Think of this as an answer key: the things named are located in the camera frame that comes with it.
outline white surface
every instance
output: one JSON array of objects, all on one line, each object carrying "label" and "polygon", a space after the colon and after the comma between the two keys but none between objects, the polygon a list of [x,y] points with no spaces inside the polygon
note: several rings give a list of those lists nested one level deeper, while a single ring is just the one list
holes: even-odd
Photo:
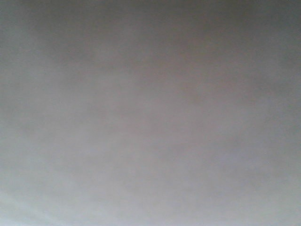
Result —
[{"label": "white surface", "polygon": [[0,225],[301,224],[298,4],[214,2],[0,2]]}]

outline gray surface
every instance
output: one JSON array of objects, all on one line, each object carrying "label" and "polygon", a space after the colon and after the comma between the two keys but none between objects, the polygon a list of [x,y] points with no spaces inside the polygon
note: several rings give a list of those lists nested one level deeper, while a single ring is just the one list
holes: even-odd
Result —
[{"label": "gray surface", "polygon": [[300,225],[297,2],[1,0],[0,225]]}]

